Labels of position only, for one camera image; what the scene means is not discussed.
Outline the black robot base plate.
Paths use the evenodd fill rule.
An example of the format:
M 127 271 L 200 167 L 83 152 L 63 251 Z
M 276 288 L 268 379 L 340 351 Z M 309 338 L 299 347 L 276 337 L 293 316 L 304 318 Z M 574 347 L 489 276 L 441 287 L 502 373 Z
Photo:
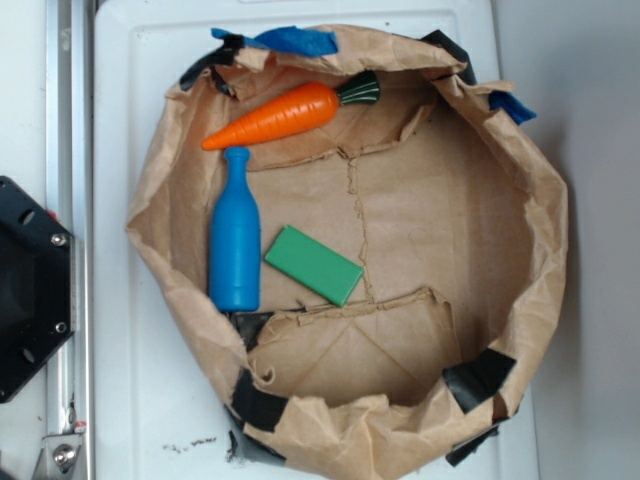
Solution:
M 10 402 L 73 334 L 73 235 L 1 178 L 1 402 Z

